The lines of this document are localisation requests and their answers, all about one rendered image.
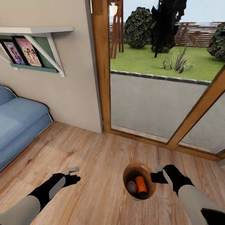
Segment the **trash can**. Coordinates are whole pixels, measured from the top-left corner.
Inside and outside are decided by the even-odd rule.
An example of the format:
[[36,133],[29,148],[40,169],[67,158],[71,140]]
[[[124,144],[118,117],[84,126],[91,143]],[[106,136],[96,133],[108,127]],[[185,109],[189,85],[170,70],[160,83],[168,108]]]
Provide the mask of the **trash can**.
[[[141,166],[146,167],[149,170],[149,172],[144,168],[142,168]],[[123,183],[126,190],[127,190],[126,188],[127,183],[132,179],[136,178],[137,176],[143,177],[146,184],[147,196],[142,197],[141,199],[137,199],[135,197],[135,194],[131,194],[127,191],[129,195],[132,197],[132,199],[134,199],[135,201],[141,202],[143,200],[148,200],[154,195],[157,183],[151,181],[151,173],[153,173],[152,170],[147,165],[140,162],[131,163],[125,168],[123,172]]]

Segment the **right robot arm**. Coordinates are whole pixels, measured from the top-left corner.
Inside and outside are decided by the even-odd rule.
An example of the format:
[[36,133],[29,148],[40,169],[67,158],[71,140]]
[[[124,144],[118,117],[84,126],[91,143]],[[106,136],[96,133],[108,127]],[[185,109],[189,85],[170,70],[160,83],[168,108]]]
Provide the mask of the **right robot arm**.
[[153,183],[166,183],[178,195],[192,225],[225,225],[225,210],[207,198],[174,165],[156,165]]

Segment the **can of soda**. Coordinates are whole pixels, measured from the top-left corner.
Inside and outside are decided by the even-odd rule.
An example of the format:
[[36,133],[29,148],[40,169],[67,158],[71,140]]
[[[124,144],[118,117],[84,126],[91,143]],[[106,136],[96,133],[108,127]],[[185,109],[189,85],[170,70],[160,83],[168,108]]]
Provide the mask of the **can of soda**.
[[137,190],[137,186],[134,182],[129,181],[126,185],[127,191],[131,194],[134,194]]
[[[135,182],[135,179],[132,179],[131,181],[134,182],[134,183],[136,183],[136,182]],[[137,191],[136,191],[134,194],[135,194],[135,197],[136,197],[137,199],[140,199],[140,198],[141,198]]]
[[140,195],[141,198],[145,198],[148,193],[147,193],[147,188],[146,188],[144,178],[141,177],[141,176],[137,176],[134,179],[135,179],[135,182],[136,182],[138,194]]

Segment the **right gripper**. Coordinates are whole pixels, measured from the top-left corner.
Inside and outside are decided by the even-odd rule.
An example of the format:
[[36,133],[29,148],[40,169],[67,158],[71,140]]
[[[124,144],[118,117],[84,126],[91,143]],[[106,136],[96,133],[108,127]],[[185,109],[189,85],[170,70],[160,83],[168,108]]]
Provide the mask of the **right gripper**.
[[151,173],[151,181],[153,183],[166,183],[168,184],[168,182],[164,182],[161,178],[160,178],[160,172],[158,173]]

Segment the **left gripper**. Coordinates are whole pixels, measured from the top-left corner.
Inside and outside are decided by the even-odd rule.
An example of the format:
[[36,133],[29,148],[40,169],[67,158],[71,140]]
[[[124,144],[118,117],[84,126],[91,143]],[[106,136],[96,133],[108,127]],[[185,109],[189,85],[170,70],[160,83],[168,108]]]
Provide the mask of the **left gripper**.
[[81,179],[80,177],[77,177],[77,175],[73,175],[73,176],[67,175],[67,177],[68,177],[68,183],[65,187],[70,186],[72,184],[76,184]]

